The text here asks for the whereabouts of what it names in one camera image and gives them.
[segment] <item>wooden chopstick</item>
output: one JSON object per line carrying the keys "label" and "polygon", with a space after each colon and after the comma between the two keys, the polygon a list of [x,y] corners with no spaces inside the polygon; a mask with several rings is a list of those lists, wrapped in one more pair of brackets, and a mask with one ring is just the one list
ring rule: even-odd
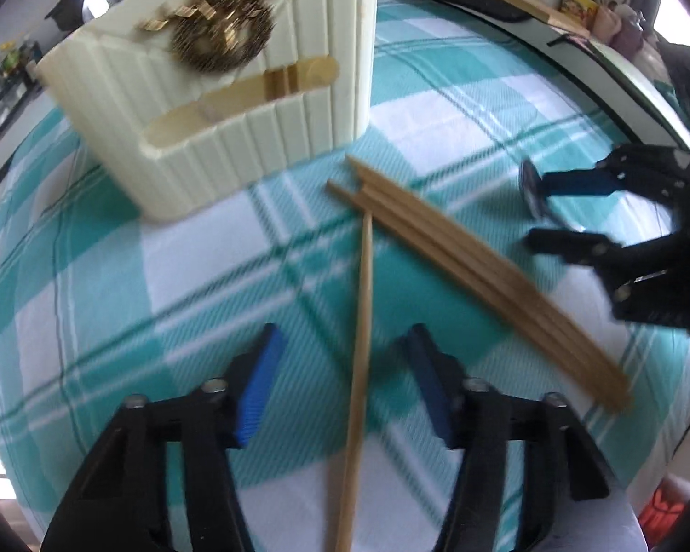
{"label": "wooden chopstick", "polygon": [[429,221],[435,230],[454,242],[454,247],[450,247],[450,250],[455,250],[455,248],[461,250],[464,252],[468,263],[480,265],[478,269],[480,274],[493,275],[500,279],[497,283],[508,285],[511,290],[507,292],[507,295],[513,300],[521,300],[520,295],[527,297],[528,303],[533,307],[532,311],[541,310],[551,321],[548,329],[557,332],[561,338],[571,338],[577,350],[586,350],[591,356],[598,357],[598,363],[604,363],[611,370],[616,381],[627,387],[626,376],[606,357],[600,346],[596,345],[577,324],[554,306],[513,263],[498,257],[485,243],[470,235],[458,222],[448,218],[440,210],[413,193],[402,189],[383,174],[354,157],[347,156],[347,159],[363,181],[365,190],[368,190],[368,186],[372,185],[384,196],[390,196],[397,200],[399,206],[408,209],[409,213],[419,215]]}
{"label": "wooden chopstick", "polygon": [[368,365],[371,355],[373,311],[373,217],[362,218],[361,278],[357,295],[357,328],[352,360],[350,414],[345,446],[343,492],[335,552],[350,552],[357,508],[358,471],[361,466],[362,441],[368,403]]}
{"label": "wooden chopstick", "polygon": [[[395,236],[432,260],[463,288],[476,292],[486,303],[506,316],[505,297],[502,297],[500,293],[497,293],[495,289],[487,286],[484,282],[476,280],[475,273],[466,269],[451,255],[447,254],[444,248],[436,244],[430,236],[426,236],[423,219],[421,220],[422,230],[416,230],[413,224],[399,218],[392,210],[380,205],[378,201],[370,199],[366,193],[350,193],[332,182],[328,182],[328,189],[352,206],[363,211],[373,212],[374,218],[393,232]],[[567,372],[599,402],[611,410],[620,410],[626,406],[628,402],[627,389],[618,388],[617,383],[614,384],[614,380],[609,379],[608,372],[603,371],[604,364],[600,365],[601,375],[598,379],[594,379],[592,372],[594,367],[592,364],[589,365],[589,360],[585,359],[578,362],[578,359],[574,358],[566,347],[558,346],[551,330],[541,328],[536,322],[526,317],[511,317],[509,320],[532,344],[544,351],[552,361],[557,363],[563,371]]]}

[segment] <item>blue gripper pad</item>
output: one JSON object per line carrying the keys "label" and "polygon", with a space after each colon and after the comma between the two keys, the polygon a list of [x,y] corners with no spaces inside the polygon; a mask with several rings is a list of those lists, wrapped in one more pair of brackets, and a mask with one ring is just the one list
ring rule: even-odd
{"label": "blue gripper pad", "polygon": [[457,446],[454,417],[462,409],[465,372],[460,362],[441,352],[424,324],[414,324],[397,346],[409,364],[427,406],[436,436],[447,448]]}
{"label": "blue gripper pad", "polygon": [[235,436],[241,448],[258,429],[286,342],[276,324],[266,324],[251,350],[233,359],[225,373],[237,403]]}

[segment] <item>table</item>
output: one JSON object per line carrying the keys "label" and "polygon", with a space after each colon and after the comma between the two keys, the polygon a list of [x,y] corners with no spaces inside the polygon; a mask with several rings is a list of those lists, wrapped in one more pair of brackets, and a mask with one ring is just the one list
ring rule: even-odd
{"label": "table", "polygon": [[[444,352],[498,389],[563,391],[637,506],[690,412],[690,339],[620,324],[586,269],[533,258],[518,164],[590,167],[624,136],[570,80],[479,19],[426,0],[379,0],[371,127],[349,149],[513,259],[629,375],[611,416],[479,302],[377,231],[368,437],[355,546],[421,552],[436,541],[459,459],[432,434],[392,341],[425,322]],[[253,184],[170,225],[140,217],[59,110],[18,148],[0,203],[0,453],[40,535],[127,394],[185,394],[221,372],[264,322],[290,341],[260,430],[232,453],[259,551],[331,547],[345,440],[360,220],[329,199],[344,150]],[[565,198],[576,224],[634,242],[667,218],[630,196]],[[170,448],[169,503],[188,549]],[[520,447],[500,529],[512,548]]]}

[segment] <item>white tray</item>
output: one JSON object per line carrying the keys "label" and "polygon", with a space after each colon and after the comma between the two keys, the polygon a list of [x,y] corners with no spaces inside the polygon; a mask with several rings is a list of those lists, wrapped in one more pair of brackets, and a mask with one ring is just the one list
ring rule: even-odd
{"label": "white tray", "polygon": [[[252,62],[225,74],[199,73],[175,59],[173,30],[138,30],[160,6],[186,1],[124,0],[68,36],[38,67],[76,130],[146,215],[184,217],[365,131],[376,0],[267,0],[275,23],[268,44]],[[159,137],[158,129],[174,119],[161,117],[181,106],[196,106],[267,70],[312,68],[312,58],[323,57],[331,57],[324,77],[310,73],[310,90]],[[218,94],[220,101],[235,97],[234,90]]]}

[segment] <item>plaid pattern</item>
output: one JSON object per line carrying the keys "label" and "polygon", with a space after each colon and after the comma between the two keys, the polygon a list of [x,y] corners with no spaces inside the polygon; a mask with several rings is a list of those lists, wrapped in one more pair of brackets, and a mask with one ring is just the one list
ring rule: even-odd
{"label": "plaid pattern", "polygon": [[[356,546],[431,549],[451,496],[459,457],[432,434],[416,383],[390,347],[414,322],[504,392],[566,392],[623,483],[653,450],[663,465],[690,408],[688,338],[611,322],[590,272],[532,258],[517,242],[533,225],[518,162],[590,167],[622,133],[522,44],[426,0],[379,0],[371,119],[350,151],[513,259],[618,360],[635,402],[609,416],[479,302],[377,232]],[[0,454],[39,533],[123,397],[185,394],[276,322],[290,343],[259,433],[232,453],[233,470],[258,550],[325,546],[337,510],[360,240],[359,218],[322,190],[328,178],[351,181],[343,157],[320,156],[159,226],[139,217],[59,110],[20,146],[0,204]],[[660,228],[653,207],[619,195],[558,206],[626,241]],[[521,455],[512,448],[502,551],[517,527]],[[177,448],[170,457],[175,544],[184,550]]]}

